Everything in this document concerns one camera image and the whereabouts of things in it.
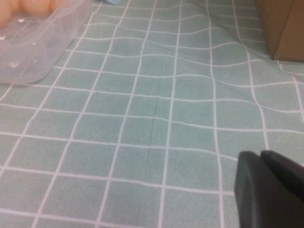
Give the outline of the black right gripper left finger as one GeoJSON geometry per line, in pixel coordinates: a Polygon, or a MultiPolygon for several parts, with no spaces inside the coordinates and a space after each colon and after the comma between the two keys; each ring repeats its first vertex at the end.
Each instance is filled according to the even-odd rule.
{"type": "Polygon", "coordinates": [[[304,226],[304,201],[289,192],[254,152],[239,154],[234,193],[242,228],[304,226]]]}

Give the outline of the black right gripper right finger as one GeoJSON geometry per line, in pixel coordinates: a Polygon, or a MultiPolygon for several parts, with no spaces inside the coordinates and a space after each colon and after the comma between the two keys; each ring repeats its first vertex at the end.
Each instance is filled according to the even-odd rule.
{"type": "Polygon", "coordinates": [[[303,201],[304,167],[275,151],[264,150],[260,157],[279,182],[303,201]]]}

